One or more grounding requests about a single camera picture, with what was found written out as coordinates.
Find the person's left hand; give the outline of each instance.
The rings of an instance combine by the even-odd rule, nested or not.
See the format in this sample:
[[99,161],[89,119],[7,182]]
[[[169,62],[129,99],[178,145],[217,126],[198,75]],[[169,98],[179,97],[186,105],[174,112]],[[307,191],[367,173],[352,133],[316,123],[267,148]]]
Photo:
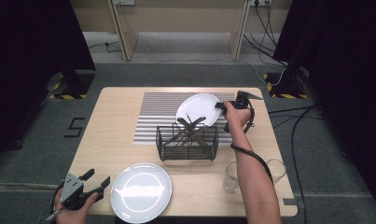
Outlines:
[[[56,198],[55,198],[55,210],[61,209],[63,207],[63,204],[60,203],[60,198],[62,196],[63,190],[60,189],[57,192]],[[69,209],[62,209],[62,211],[56,216],[56,222],[57,224],[85,224],[89,209],[91,206],[95,203],[95,200],[97,200],[98,193],[93,193],[85,202],[85,204],[76,211],[72,211]]]

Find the hand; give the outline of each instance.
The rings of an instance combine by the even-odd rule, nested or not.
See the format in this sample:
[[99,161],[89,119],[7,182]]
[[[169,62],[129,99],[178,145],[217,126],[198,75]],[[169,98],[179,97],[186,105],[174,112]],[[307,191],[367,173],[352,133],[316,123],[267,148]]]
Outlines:
[[236,109],[229,101],[223,103],[227,108],[228,112],[225,115],[225,119],[228,121],[229,128],[243,128],[243,126],[251,118],[251,110],[246,109]]
[[[62,196],[63,190],[60,189],[57,192],[56,198],[55,198],[55,209],[61,209],[63,207],[63,204],[60,203],[60,198]],[[98,193],[93,193],[85,202],[85,204],[76,211],[63,209],[59,215],[56,216],[56,222],[57,224],[85,224],[89,209],[91,206],[95,203],[95,200],[98,197]]]

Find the white plate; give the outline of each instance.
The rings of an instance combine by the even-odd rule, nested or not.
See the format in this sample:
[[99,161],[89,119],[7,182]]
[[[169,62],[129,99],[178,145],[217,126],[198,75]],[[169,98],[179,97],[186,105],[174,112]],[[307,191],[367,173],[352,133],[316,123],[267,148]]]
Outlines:
[[180,128],[184,128],[178,122],[178,118],[183,118],[188,123],[191,123],[200,117],[205,117],[205,120],[201,124],[211,126],[220,115],[220,108],[215,108],[217,102],[219,102],[217,97],[210,93],[192,95],[179,106],[176,111],[175,121]]
[[160,215],[171,198],[171,180],[157,164],[136,163],[124,170],[111,189],[116,215],[129,223],[145,223]]

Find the person's right hand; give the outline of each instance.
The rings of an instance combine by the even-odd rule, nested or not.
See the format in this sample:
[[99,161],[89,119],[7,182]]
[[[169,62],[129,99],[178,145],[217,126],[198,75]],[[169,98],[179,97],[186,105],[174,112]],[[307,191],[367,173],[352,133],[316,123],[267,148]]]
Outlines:
[[225,119],[228,121],[230,129],[243,128],[251,118],[251,110],[249,108],[236,109],[229,101],[225,101],[223,104],[228,111],[225,115]]

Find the black curtain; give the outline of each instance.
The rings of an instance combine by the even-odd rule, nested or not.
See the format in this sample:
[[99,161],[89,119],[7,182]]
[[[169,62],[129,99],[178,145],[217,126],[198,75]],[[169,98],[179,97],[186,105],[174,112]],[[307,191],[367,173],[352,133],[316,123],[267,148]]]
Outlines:
[[49,79],[77,69],[95,67],[68,0],[0,0],[0,152]]
[[376,1],[293,1],[274,58],[308,68],[318,104],[376,200]]

